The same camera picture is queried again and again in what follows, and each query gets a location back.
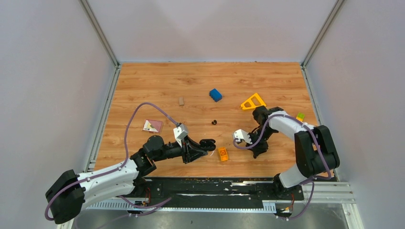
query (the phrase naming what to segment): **toy block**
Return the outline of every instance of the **toy block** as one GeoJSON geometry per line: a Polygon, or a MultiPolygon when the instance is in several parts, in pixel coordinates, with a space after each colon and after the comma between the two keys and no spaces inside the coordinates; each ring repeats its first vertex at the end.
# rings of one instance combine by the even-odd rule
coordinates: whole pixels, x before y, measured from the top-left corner
{"type": "Polygon", "coordinates": [[[263,101],[262,98],[260,98],[258,93],[254,93],[252,96],[250,96],[248,99],[246,99],[246,101],[244,101],[241,104],[241,108],[242,110],[249,110],[249,109],[255,109],[256,107],[259,106],[266,106],[265,102],[263,101]],[[256,101],[259,102],[259,104],[255,104],[253,102],[253,99],[256,99],[256,101]]]}
{"type": "Polygon", "coordinates": [[[225,147],[219,148],[218,152],[219,152],[219,157],[221,158],[221,161],[227,161],[229,159],[228,152],[226,151],[225,147]]]}
{"type": "Polygon", "coordinates": [[[216,102],[218,102],[218,101],[220,101],[222,99],[221,93],[219,93],[219,91],[216,90],[215,88],[210,91],[210,96],[216,102]]]}
{"type": "Polygon", "coordinates": [[[184,98],[183,97],[179,98],[179,106],[184,106],[184,98]]]}

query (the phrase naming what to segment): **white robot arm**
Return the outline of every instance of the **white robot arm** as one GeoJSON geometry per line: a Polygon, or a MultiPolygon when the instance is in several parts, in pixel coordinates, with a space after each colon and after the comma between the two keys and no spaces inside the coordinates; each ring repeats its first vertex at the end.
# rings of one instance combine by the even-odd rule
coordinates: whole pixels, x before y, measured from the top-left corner
{"type": "Polygon", "coordinates": [[[138,152],[116,165],[88,173],[76,174],[72,169],[62,173],[45,194],[55,223],[67,222],[99,201],[136,191],[145,183],[143,177],[156,169],[155,161],[181,156],[187,164],[215,150],[215,140],[196,143],[183,124],[173,132],[176,142],[164,144],[162,137],[151,136],[138,152]]]}
{"type": "Polygon", "coordinates": [[[339,166],[339,157],[326,126],[315,127],[302,123],[279,107],[271,109],[264,106],[257,107],[253,111],[253,116],[260,126],[250,133],[242,129],[235,131],[233,137],[237,148],[251,150],[253,157],[256,158],[268,150],[267,140],[273,133],[281,132],[295,142],[296,164],[275,176],[275,182],[279,182],[282,189],[294,187],[314,175],[326,172],[318,149],[321,150],[329,169],[339,166]],[[246,147],[236,145],[243,141],[246,142],[246,147]]]}

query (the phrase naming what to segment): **blue cube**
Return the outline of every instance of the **blue cube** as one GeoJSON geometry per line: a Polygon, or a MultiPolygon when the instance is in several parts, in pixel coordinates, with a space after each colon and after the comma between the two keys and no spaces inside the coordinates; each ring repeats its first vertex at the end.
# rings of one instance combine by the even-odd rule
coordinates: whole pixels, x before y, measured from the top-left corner
{"type": "Polygon", "coordinates": [[[218,101],[220,101],[222,99],[221,93],[219,93],[219,91],[216,90],[215,88],[210,91],[210,96],[216,102],[218,102],[218,101]]]}

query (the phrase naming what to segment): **gray wall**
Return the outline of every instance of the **gray wall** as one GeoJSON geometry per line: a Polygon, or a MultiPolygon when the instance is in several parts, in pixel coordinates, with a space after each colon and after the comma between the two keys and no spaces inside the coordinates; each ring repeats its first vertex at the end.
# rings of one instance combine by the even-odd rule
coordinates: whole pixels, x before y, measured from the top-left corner
{"type": "Polygon", "coordinates": [[[0,228],[54,229],[46,190],[79,172],[113,66],[77,0],[0,2],[0,228]]]}
{"type": "Polygon", "coordinates": [[[335,0],[89,2],[122,62],[297,62],[335,0]]]}
{"type": "Polygon", "coordinates": [[[347,0],[308,66],[367,229],[405,217],[405,1],[347,0]]]}

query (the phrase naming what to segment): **purple cable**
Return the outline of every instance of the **purple cable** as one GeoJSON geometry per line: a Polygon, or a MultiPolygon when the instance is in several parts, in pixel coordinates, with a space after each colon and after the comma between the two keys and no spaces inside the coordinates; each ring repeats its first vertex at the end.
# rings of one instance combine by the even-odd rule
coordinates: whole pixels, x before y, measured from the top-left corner
{"type": "MultiPolygon", "coordinates": [[[[164,112],[162,109],[160,109],[160,108],[159,108],[158,106],[156,106],[155,104],[152,104],[152,103],[149,103],[149,102],[144,102],[144,103],[139,104],[139,106],[135,109],[134,113],[132,114],[131,118],[129,119],[127,128],[125,129],[125,133],[124,133],[124,146],[125,146],[125,153],[126,153],[126,155],[125,155],[125,160],[124,160],[124,162],[123,162],[122,165],[120,165],[119,167],[117,167],[117,168],[115,168],[115,169],[112,169],[112,170],[110,170],[110,171],[104,172],[104,173],[100,173],[100,174],[91,176],[91,177],[89,177],[90,179],[94,179],[94,178],[97,178],[97,177],[101,177],[101,176],[104,176],[104,175],[113,173],[113,172],[119,170],[119,168],[123,168],[123,167],[125,166],[125,164],[128,162],[128,159],[129,159],[129,151],[128,151],[128,146],[127,146],[127,135],[128,135],[129,126],[131,125],[131,122],[132,122],[132,120],[134,119],[135,114],[137,113],[137,111],[139,110],[139,108],[140,108],[141,106],[143,106],[143,105],[146,105],[146,104],[155,107],[155,108],[156,108],[157,110],[159,110],[162,114],[164,114],[171,122],[173,122],[176,126],[179,124],[178,122],[176,122],[172,117],[170,117],[166,112],[164,112]]],[[[73,182],[72,184],[70,184],[70,185],[68,185],[68,186],[66,186],[66,187],[64,187],[64,188],[62,188],[59,192],[57,192],[56,195],[52,197],[52,199],[49,201],[48,205],[47,205],[46,208],[45,208],[45,219],[47,219],[47,220],[49,220],[49,221],[52,221],[52,220],[53,220],[52,217],[49,217],[48,212],[49,212],[49,209],[51,208],[51,205],[52,205],[53,202],[55,201],[55,199],[56,199],[58,196],[60,196],[61,193],[65,192],[68,188],[70,188],[70,187],[72,187],[72,186],[75,186],[75,185],[77,185],[77,184],[80,184],[80,183],[82,183],[82,182],[84,182],[84,181],[87,181],[87,177],[84,178],[84,179],[75,181],[75,182],[73,182]]]]}
{"type": "MultiPolygon", "coordinates": [[[[271,116],[265,121],[265,123],[264,123],[263,126],[267,126],[267,124],[268,124],[268,122],[270,121],[270,119],[272,119],[272,118],[274,118],[274,117],[285,117],[285,118],[288,118],[288,119],[291,119],[291,120],[295,121],[296,123],[298,123],[298,124],[300,124],[302,127],[304,127],[306,130],[308,130],[309,134],[310,134],[311,137],[312,137],[312,140],[314,141],[315,147],[316,147],[316,149],[317,149],[317,151],[318,151],[318,154],[319,154],[319,156],[320,156],[320,159],[321,159],[321,161],[322,161],[322,164],[323,164],[323,166],[325,167],[326,172],[328,173],[328,176],[327,176],[327,177],[313,176],[313,177],[310,177],[310,178],[308,178],[307,180],[305,180],[305,181],[303,181],[303,182],[312,180],[313,178],[320,178],[320,179],[327,179],[327,180],[331,179],[331,178],[332,178],[332,174],[330,173],[330,169],[329,169],[328,164],[326,164],[325,158],[323,157],[323,154],[322,154],[322,152],[321,152],[321,150],[320,150],[320,146],[319,146],[318,141],[317,141],[317,139],[316,139],[316,137],[315,137],[315,135],[314,135],[314,132],[313,132],[307,125],[305,125],[303,122],[301,122],[300,120],[298,120],[298,119],[296,119],[296,118],[294,118],[294,117],[291,117],[291,116],[289,116],[289,115],[284,115],[284,114],[274,114],[274,115],[271,115],[271,116]]],[[[250,146],[247,146],[247,147],[238,146],[238,145],[236,144],[237,138],[234,139],[233,144],[234,144],[234,146],[235,146],[236,148],[238,148],[238,149],[251,149],[251,148],[255,147],[255,146],[260,142],[260,140],[261,140],[262,137],[263,137],[264,130],[265,130],[265,128],[262,128],[262,131],[260,132],[259,138],[257,139],[257,141],[256,141],[255,143],[253,143],[253,144],[250,145],[250,146]]]]}
{"type": "Polygon", "coordinates": [[[296,219],[296,218],[302,216],[302,214],[304,214],[304,212],[307,210],[307,208],[308,208],[308,206],[309,206],[309,203],[310,203],[311,200],[312,200],[312,195],[314,194],[314,189],[315,189],[315,183],[314,183],[312,180],[308,181],[308,182],[305,183],[305,184],[308,184],[308,183],[312,183],[312,190],[311,190],[311,194],[309,195],[308,202],[307,202],[307,204],[305,205],[304,209],[303,209],[298,215],[296,215],[296,216],[287,217],[287,218],[285,218],[285,217],[280,217],[280,218],[291,220],[291,219],[296,219]]]}
{"type": "Polygon", "coordinates": [[[123,196],[118,196],[118,197],[123,199],[125,202],[127,202],[129,205],[133,206],[134,208],[141,208],[141,209],[158,208],[158,207],[160,208],[162,205],[164,205],[169,200],[171,200],[171,197],[170,197],[167,200],[160,202],[159,204],[155,204],[155,205],[152,205],[152,206],[140,206],[140,205],[133,204],[131,201],[129,201],[127,198],[125,198],[123,196]]]}

